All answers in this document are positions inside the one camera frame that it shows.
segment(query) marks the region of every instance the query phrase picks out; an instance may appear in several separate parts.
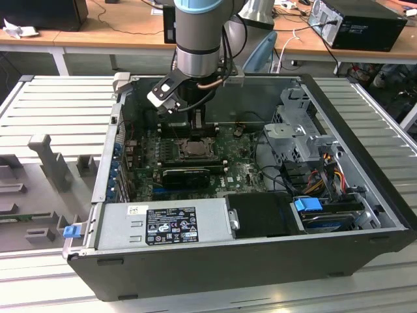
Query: yellow wire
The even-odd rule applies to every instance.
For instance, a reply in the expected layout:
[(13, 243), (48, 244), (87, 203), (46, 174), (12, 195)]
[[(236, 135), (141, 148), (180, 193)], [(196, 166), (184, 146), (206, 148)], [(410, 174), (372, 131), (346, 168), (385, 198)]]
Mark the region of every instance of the yellow wire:
[(322, 184), (323, 184), (323, 180), (320, 180), (317, 184), (308, 188), (304, 193), (308, 194), (308, 193), (314, 191), (316, 188), (319, 188)]
[(342, 186), (343, 186), (342, 176), (338, 171), (335, 171), (334, 173), (339, 177), (339, 179), (340, 179), (340, 190), (343, 191), (343, 189), (342, 189)]

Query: circuit board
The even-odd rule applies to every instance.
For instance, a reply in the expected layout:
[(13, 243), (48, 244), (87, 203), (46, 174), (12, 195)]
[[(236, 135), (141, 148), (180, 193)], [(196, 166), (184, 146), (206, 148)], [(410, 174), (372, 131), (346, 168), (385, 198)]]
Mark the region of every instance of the circuit board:
[(254, 134), (236, 136), (235, 127), (222, 126), (215, 138), (210, 138), (216, 155), (226, 160), (225, 171), (210, 174), (207, 188), (197, 190), (167, 190), (162, 186), (160, 167), (161, 147), (175, 145), (182, 139), (163, 139), (157, 131), (148, 130), (139, 140), (141, 165), (133, 169), (136, 188), (135, 201), (188, 200), (222, 198), (229, 193), (266, 191), (262, 175), (253, 163)]

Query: motherboard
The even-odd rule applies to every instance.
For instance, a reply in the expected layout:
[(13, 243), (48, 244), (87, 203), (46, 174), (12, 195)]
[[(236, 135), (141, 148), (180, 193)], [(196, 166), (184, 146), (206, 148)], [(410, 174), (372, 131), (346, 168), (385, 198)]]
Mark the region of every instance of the motherboard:
[(253, 163), (257, 132), (220, 126), (210, 138), (164, 138), (147, 130), (137, 140), (138, 159), (130, 167), (134, 201), (222, 198), (264, 192), (263, 174)]

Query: warning label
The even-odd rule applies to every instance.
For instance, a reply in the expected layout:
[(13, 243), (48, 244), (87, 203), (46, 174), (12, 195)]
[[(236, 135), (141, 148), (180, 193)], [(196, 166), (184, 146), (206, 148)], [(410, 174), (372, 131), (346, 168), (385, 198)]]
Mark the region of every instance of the warning label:
[(195, 207), (147, 210), (146, 225), (149, 246), (198, 242)]

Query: black computer tower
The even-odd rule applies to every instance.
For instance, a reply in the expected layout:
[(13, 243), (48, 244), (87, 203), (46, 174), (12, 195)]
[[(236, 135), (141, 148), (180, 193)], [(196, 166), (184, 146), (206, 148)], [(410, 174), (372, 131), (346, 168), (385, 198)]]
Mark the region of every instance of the black computer tower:
[(0, 24), (3, 19), (18, 26), (37, 29), (78, 31), (87, 19), (85, 0), (11, 0), (0, 1)]
[(333, 49), (389, 52), (407, 19), (372, 0), (316, 0), (308, 23)]

